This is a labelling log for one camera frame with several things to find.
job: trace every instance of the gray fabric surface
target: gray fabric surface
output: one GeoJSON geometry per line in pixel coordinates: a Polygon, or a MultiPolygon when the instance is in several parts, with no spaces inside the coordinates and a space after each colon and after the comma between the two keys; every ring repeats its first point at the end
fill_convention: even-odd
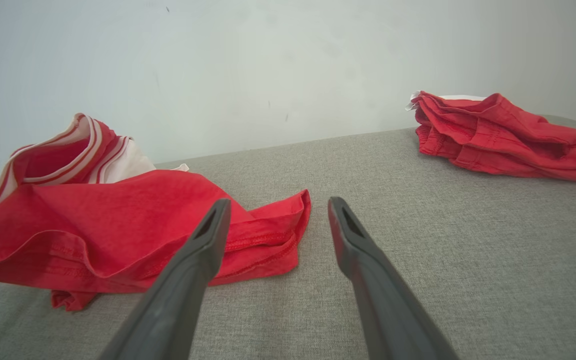
{"type": "MultiPolygon", "coordinates": [[[[335,261],[331,196],[345,198],[461,358],[576,359],[576,182],[463,170],[419,153],[413,129],[185,162],[246,209],[302,189],[312,199],[295,270],[206,291],[193,359],[367,358],[335,261]]],[[[140,297],[103,294],[69,313],[51,309],[46,290],[0,284],[0,359],[93,359],[140,297]]]]}

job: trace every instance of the red fabric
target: red fabric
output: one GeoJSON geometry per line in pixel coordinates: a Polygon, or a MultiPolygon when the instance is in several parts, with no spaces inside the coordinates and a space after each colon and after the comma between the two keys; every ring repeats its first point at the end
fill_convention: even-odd
{"type": "Polygon", "coordinates": [[[94,293],[144,292],[217,199],[231,203],[211,285],[284,274],[311,212],[307,190],[251,211],[196,173],[154,170],[114,184],[25,184],[0,203],[0,282],[53,289],[82,309],[94,293]]]}
{"type": "Polygon", "coordinates": [[[496,93],[482,101],[412,100],[419,151],[489,174],[576,181],[576,129],[526,112],[496,93]]]}

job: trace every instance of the wrinkled fabric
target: wrinkled fabric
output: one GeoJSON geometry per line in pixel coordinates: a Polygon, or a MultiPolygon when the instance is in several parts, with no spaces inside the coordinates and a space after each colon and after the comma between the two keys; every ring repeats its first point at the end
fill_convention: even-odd
{"type": "MultiPolygon", "coordinates": [[[[69,311],[98,292],[146,291],[212,204],[230,199],[184,171],[154,171],[131,137],[76,114],[3,168],[0,282],[52,289],[52,306],[69,311]]],[[[210,284],[293,269],[310,210],[306,190],[250,212],[233,200],[226,255],[210,284]]]]}
{"type": "Polygon", "coordinates": [[[0,282],[53,292],[82,309],[94,293],[144,292],[213,203],[231,199],[211,285],[284,274],[311,211],[307,190],[246,211],[205,177],[154,170],[114,184],[24,184],[0,203],[0,282]]]}
{"type": "Polygon", "coordinates": [[[554,125],[496,93],[482,101],[412,99],[419,151],[471,171],[576,181],[576,129],[554,125]]]}

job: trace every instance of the white wall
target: white wall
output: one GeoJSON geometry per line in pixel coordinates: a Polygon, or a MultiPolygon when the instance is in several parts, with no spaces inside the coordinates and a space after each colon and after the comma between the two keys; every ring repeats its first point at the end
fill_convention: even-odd
{"type": "Polygon", "coordinates": [[[414,126],[419,89],[576,119],[576,1],[0,0],[0,170],[76,112],[164,162],[414,126]]]}

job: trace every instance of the white stripe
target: white stripe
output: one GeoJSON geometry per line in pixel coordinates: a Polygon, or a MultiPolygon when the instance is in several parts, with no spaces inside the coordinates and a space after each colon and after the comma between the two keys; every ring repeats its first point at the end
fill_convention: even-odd
{"type": "Polygon", "coordinates": [[[117,141],[117,144],[114,146],[114,148],[112,148],[112,151],[108,152],[108,154],[105,157],[103,157],[101,161],[97,163],[94,169],[90,172],[90,179],[88,180],[89,184],[97,183],[97,178],[100,172],[101,172],[101,176],[99,177],[100,181],[101,183],[104,183],[104,174],[106,172],[106,169],[108,168],[108,165],[112,163],[110,159],[121,157],[124,151],[126,151],[128,141],[125,141],[125,139],[126,136],[120,136],[119,141],[117,141]]]}
{"type": "Polygon", "coordinates": [[[88,137],[88,144],[86,146],[86,148],[84,148],[84,150],[79,153],[79,155],[77,155],[77,157],[75,157],[73,160],[71,160],[71,162],[69,162],[66,166],[57,169],[57,171],[53,171],[52,173],[49,173],[48,175],[43,175],[43,176],[39,176],[39,177],[25,177],[23,179],[23,182],[25,183],[39,183],[39,182],[43,182],[45,180],[48,179],[52,179],[55,176],[62,176],[64,173],[67,173],[68,171],[70,171],[71,167],[73,166],[73,164],[75,164],[77,161],[79,161],[79,159],[81,159],[84,154],[86,153],[87,150],[89,150],[90,148],[92,148],[92,146],[94,146],[94,142],[97,142],[97,139],[93,139],[93,127],[94,125],[92,125],[93,121],[89,116],[86,116],[86,120],[84,122],[84,126],[79,126],[79,128],[86,128],[87,129],[87,133],[86,133],[86,137],[88,137]]]}
{"type": "Polygon", "coordinates": [[[74,178],[78,173],[80,173],[80,171],[82,171],[82,169],[84,169],[95,157],[96,153],[98,152],[98,150],[101,146],[103,134],[101,133],[101,126],[99,125],[99,123],[96,120],[93,120],[92,118],[90,118],[88,116],[86,116],[86,118],[88,118],[90,120],[92,126],[94,127],[94,130],[96,130],[96,133],[97,133],[96,140],[94,141],[94,143],[91,144],[92,148],[91,148],[90,152],[86,155],[86,157],[83,157],[86,150],[88,149],[88,147],[87,147],[86,150],[82,151],[82,153],[80,153],[80,155],[78,155],[78,157],[76,157],[73,161],[70,162],[71,164],[73,164],[73,163],[79,161],[79,159],[83,159],[77,166],[66,171],[66,173],[60,175],[58,178],[55,178],[55,180],[41,184],[41,186],[47,187],[49,185],[59,185],[59,184],[63,184],[65,182],[68,182],[68,180],[74,178]]]}
{"type": "Polygon", "coordinates": [[[83,126],[79,126],[81,121],[78,120],[78,118],[81,115],[83,115],[83,114],[81,114],[81,113],[76,114],[73,117],[73,119],[70,123],[70,126],[68,126],[68,128],[65,131],[60,132],[56,136],[51,137],[51,139],[48,139],[47,141],[43,141],[41,143],[37,143],[37,144],[31,145],[31,146],[28,146],[26,148],[22,148],[21,150],[17,150],[10,156],[10,158],[4,164],[3,171],[1,172],[1,175],[0,175],[0,189],[2,187],[2,184],[4,183],[4,180],[7,179],[6,188],[1,192],[0,203],[4,199],[6,199],[10,194],[12,194],[12,192],[15,191],[15,189],[17,189],[17,187],[18,187],[17,180],[15,180],[15,176],[14,176],[14,166],[13,166],[14,165],[13,161],[16,159],[16,157],[18,157],[22,153],[25,153],[26,151],[30,151],[30,150],[39,148],[41,146],[45,146],[45,145],[49,145],[49,144],[54,144],[54,145],[69,144],[69,143],[80,141],[82,139],[86,139],[86,137],[89,136],[89,134],[90,134],[89,123],[86,121],[83,126]],[[75,129],[73,131],[73,133],[64,137],[63,139],[59,139],[60,137],[63,137],[67,133],[70,133],[71,130],[73,130],[73,128],[75,128],[75,127],[77,127],[77,129],[75,129]]]}

